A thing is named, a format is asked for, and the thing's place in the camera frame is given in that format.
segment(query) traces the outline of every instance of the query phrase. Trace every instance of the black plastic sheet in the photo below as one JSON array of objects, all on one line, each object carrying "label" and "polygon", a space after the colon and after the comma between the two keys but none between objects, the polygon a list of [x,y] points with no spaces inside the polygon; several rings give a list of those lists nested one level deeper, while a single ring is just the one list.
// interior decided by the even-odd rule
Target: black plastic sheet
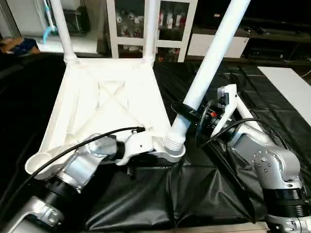
[{"label": "black plastic sheet", "polygon": [[[199,65],[154,65],[171,123],[176,116],[171,103],[183,100]],[[62,58],[55,55],[37,57],[22,66],[22,70],[0,80],[0,124],[6,135],[2,146],[5,168],[0,170],[5,179],[1,179],[0,195],[8,192],[8,184],[17,171],[11,189],[26,177],[23,164],[39,148],[65,70]],[[216,97],[218,87],[230,83],[237,84],[239,95],[252,114],[274,126],[284,137],[301,162],[309,190],[310,126],[254,66],[222,64],[203,103]],[[261,188],[249,164],[221,144],[196,148],[193,128],[187,134],[186,148],[186,155],[177,164],[141,155],[128,166],[100,167],[73,214],[67,216],[64,228],[97,232],[156,230],[263,220]],[[223,169],[217,160],[218,153],[231,161],[245,190]],[[134,171],[134,176],[128,176],[128,170]],[[17,203],[35,194],[41,186],[40,182],[32,182]],[[8,216],[17,209],[17,203]]]}]

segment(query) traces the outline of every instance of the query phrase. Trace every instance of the white tube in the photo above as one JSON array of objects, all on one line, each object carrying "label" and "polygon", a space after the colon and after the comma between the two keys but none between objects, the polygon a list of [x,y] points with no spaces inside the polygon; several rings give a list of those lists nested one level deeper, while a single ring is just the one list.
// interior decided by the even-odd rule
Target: white tube
[{"label": "white tube", "polygon": [[73,52],[62,4],[60,0],[51,0],[51,4],[58,29],[58,34],[64,50],[64,60],[66,63],[68,63],[69,61],[76,60],[77,56]]},{"label": "white tube", "polygon": [[[245,106],[244,102],[241,100],[240,96],[237,97],[237,100],[238,100],[237,110],[239,111],[242,118],[243,119],[244,118],[254,118],[253,115],[250,113],[250,111]],[[248,121],[248,122],[246,122],[246,124],[248,124],[249,126],[252,126],[253,128],[263,132],[261,127],[259,126],[259,124],[255,121]]]},{"label": "white tube", "polygon": [[153,62],[154,60],[154,42],[157,31],[156,27],[156,0],[149,0],[147,33],[143,55],[143,59],[147,62]]},{"label": "white tube", "polygon": [[[205,58],[192,82],[185,97],[184,104],[198,109],[201,101],[215,76],[220,62],[222,61],[230,42],[242,20],[250,0],[231,0],[224,18],[214,36]],[[185,134],[190,122],[177,115],[171,131],[164,139],[164,145],[170,150],[181,150],[181,142],[185,141]],[[178,142],[178,146],[171,149],[172,142]]]},{"label": "white tube", "polygon": [[45,7],[45,13],[47,14],[51,30],[55,31],[55,26],[53,24],[53,20],[52,20],[52,16],[51,16],[51,11],[50,11],[50,8],[49,8],[49,6],[47,4],[47,0],[43,0],[43,2],[44,2],[44,7]]}]

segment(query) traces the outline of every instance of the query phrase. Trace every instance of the black cable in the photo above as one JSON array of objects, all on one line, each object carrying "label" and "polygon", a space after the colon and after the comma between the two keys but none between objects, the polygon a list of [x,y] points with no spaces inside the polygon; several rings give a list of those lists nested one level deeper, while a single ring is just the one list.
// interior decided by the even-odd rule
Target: black cable
[{"label": "black cable", "polygon": [[214,141],[216,138],[218,138],[220,135],[224,134],[228,130],[232,129],[233,127],[239,126],[240,124],[247,122],[247,121],[257,121],[257,122],[260,122],[260,123],[266,125],[271,131],[273,131],[278,136],[278,138],[280,139],[284,148],[289,150],[289,147],[287,146],[286,142],[284,141],[282,136],[279,134],[279,132],[276,129],[274,129],[271,125],[269,125],[269,123],[265,122],[264,120],[257,119],[257,118],[245,118],[245,119],[238,120],[238,121],[234,122],[233,124],[229,125],[228,127],[224,128],[223,130],[219,131],[212,138],[210,138],[207,142],[199,145],[199,147],[206,146],[208,143]]},{"label": "black cable", "polygon": [[203,122],[204,122],[204,119],[205,119],[205,115],[206,115],[208,109],[209,109],[216,101],[217,101],[217,99],[212,99],[212,100],[210,100],[210,101],[207,103],[207,105],[206,105],[206,107],[205,107],[205,109],[204,109],[204,111],[203,111],[203,114],[202,114],[201,117],[200,117],[198,126],[197,126],[197,128],[196,128],[196,132],[195,132],[195,146],[196,146],[196,147],[198,147],[198,145],[199,145],[199,144],[198,144],[198,135],[199,135],[199,132],[201,131],[201,128],[202,128],[202,126],[203,126]]},{"label": "black cable", "polygon": [[8,205],[4,206],[4,208],[1,210],[3,213],[7,210],[8,206],[10,206],[10,203],[12,203],[12,201],[16,198],[16,196],[19,194],[19,192],[22,190],[22,188],[32,179],[34,178],[36,175],[38,175],[43,169],[45,169],[47,166],[51,165],[52,163],[54,163],[56,160],[60,159],[61,157],[63,157],[64,155],[68,154],[69,152],[78,149],[79,147],[82,147],[90,142],[96,141],[97,139],[100,139],[102,137],[106,137],[109,136],[113,133],[117,133],[117,132],[121,132],[121,131],[126,131],[126,130],[136,130],[138,133],[145,131],[145,128],[143,127],[127,127],[127,128],[122,128],[122,129],[118,129],[118,130],[113,130],[107,133],[103,133],[101,135],[98,135],[94,138],[88,139],[86,141],[83,141],[77,145],[74,145],[73,147],[70,147],[69,149],[63,151],[62,153],[60,153],[59,155],[55,156],[54,158],[52,158],[51,160],[49,160],[48,162],[46,162],[44,165],[42,165],[41,167],[39,167],[35,172],[33,172],[33,174],[31,174],[19,187],[18,189],[13,193],[13,195],[11,196],[11,198],[7,201]]}]

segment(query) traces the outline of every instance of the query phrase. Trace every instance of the robotic arm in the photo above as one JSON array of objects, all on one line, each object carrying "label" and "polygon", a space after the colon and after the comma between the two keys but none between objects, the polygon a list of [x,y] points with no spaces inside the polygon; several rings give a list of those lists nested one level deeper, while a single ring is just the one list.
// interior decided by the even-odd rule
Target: robotic arm
[{"label": "robotic arm", "polygon": [[[202,116],[180,103],[173,104],[172,108],[194,124],[203,118],[203,128],[212,128],[211,135],[215,136],[223,127],[233,124],[230,117],[237,107],[237,98],[235,85],[228,85],[218,89],[217,103],[221,114],[208,109],[207,115]],[[152,142],[146,143],[143,139],[146,138],[144,133],[133,132],[125,143],[118,141],[115,136],[106,136],[78,148],[63,167],[47,180],[46,196],[32,197],[4,232],[45,233],[61,225],[70,203],[81,193],[100,164],[124,165],[130,157],[153,150]],[[232,148],[255,169],[268,211],[266,222],[271,231],[311,233],[309,200],[299,178],[298,158],[247,123],[233,127],[219,137],[226,140],[228,148]],[[35,221],[27,220],[29,216],[35,216]]]},{"label": "robotic arm", "polygon": [[[212,128],[211,135],[216,135],[222,127],[233,123],[230,116],[237,107],[239,97],[232,86],[218,89],[218,106],[224,109],[221,115],[209,109],[206,116],[201,116],[191,107],[179,103],[173,104],[172,108],[194,124],[198,124],[203,117],[204,127]],[[300,163],[296,155],[277,146],[268,135],[247,123],[226,131],[220,138],[256,171],[270,230],[276,233],[311,232],[310,201],[299,178]]]}]

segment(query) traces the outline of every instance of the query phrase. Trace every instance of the bottle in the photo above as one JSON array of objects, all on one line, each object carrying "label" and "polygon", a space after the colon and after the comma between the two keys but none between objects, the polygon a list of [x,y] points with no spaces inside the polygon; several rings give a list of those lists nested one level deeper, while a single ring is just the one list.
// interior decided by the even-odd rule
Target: bottle
[{"label": "bottle", "polygon": [[128,37],[129,36],[129,31],[128,31],[128,25],[127,25],[127,15],[125,14],[125,11],[122,10],[121,14],[120,14],[121,19],[117,19],[120,21],[119,23],[117,23],[117,28],[119,28],[119,34],[120,36],[123,37]]},{"label": "bottle", "polygon": [[166,25],[167,25],[167,29],[172,29],[173,27],[173,13],[172,12],[167,13]]},{"label": "bottle", "polygon": [[175,26],[179,28],[180,25],[180,20],[181,20],[182,15],[176,15],[176,23]]},{"label": "bottle", "polygon": [[134,19],[134,37],[142,38],[142,28],[140,25],[140,19],[139,17],[135,17]]},{"label": "bottle", "polygon": [[178,56],[179,56],[179,52],[180,52],[180,49],[175,49],[174,51],[174,62],[178,62]]},{"label": "bottle", "polygon": [[186,13],[182,12],[179,27],[184,28],[186,25],[186,21],[187,21]]},{"label": "bottle", "polygon": [[159,27],[163,26],[164,12],[160,11],[159,15]]},{"label": "bottle", "polygon": [[116,12],[116,21],[117,21],[117,24],[122,23],[122,17],[119,11]]},{"label": "bottle", "polygon": [[135,14],[131,11],[128,14],[128,32],[130,37],[134,37],[134,18]]}]

